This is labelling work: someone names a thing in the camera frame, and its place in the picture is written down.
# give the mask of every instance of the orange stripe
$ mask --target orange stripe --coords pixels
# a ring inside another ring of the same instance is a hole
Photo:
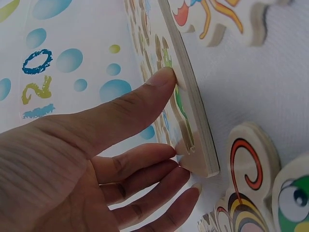
[[[205,38],[205,36],[207,35],[208,29],[209,29],[209,25],[211,23],[211,11],[209,9],[209,6],[206,2],[206,0],[202,0],[201,1],[202,6],[204,7],[204,10],[206,11],[206,22],[205,22],[205,26],[204,26],[204,31],[203,33],[199,36],[199,38],[202,40]]]
[[[230,4],[231,6],[237,6],[237,4],[239,3],[240,0],[225,0],[228,4]]]
[[[236,26],[238,27],[239,31],[241,33],[243,33],[243,25],[240,21],[240,19],[237,17],[237,15],[234,13],[234,11],[232,11],[231,9],[229,9],[228,7],[222,5],[221,3],[218,3],[217,0],[210,0],[212,6],[214,7],[214,9],[226,16],[228,16],[229,18],[231,18]]]

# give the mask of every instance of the blue number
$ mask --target blue number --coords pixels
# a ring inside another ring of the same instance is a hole
[[[44,64],[42,64],[42,65],[40,65],[36,68],[26,68],[29,61],[33,60],[35,57],[38,57],[40,55],[47,55],[47,59],[44,62]],[[47,49],[43,49],[41,51],[34,52],[25,60],[25,63],[23,64],[23,71],[24,71],[25,74],[29,74],[29,75],[35,75],[35,74],[42,73],[46,70],[47,67],[50,66],[50,62],[52,60],[53,60],[52,52],[47,50]]]

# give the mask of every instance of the wooden toy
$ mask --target wooden toy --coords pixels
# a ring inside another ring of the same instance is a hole
[[[215,206],[221,232],[274,231],[269,198],[280,164],[276,149],[253,123],[235,127],[228,138],[229,187]]]
[[[195,31],[204,46],[217,46],[228,28],[247,46],[259,46],[266,36],[265,8],[289,0],[169,0],[180,32]]]
[[[163,67],[173,68],[177,85],[154,122],[156,138],[175,148],[179,164],[202,176],[219,164],[194,73],[166,0],[124,0],[132,43],[145,82]]]
[[[296,158],[277,175],[272,213],[276,231],[309,231],[309,154]]]

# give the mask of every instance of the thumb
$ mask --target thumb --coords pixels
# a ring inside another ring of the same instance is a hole
[[[118,99],[72,115],[48,116],[37,123],[45,131],[77,146],[90,159],[153,123],[170,99],[175,84],[173,69],[163,68],[144,85]]]

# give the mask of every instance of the cartoon fish puzzle piece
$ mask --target cartoon fish puzzle piece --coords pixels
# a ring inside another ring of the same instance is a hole
[[[203,46],[217,46],[228,28],[247,46],[260,46],[266,37],[265,9],[290,0],[169,0],[180,32],[196,32]]]
[[[276,231],[309,231],[309,153],[287,164],[277,175],[272,213]]]
[[[219,231],[274,231],[268,204],[279,157],[267,135],[253,123],[235,127],[227,146],[229,187],[215,206]]]

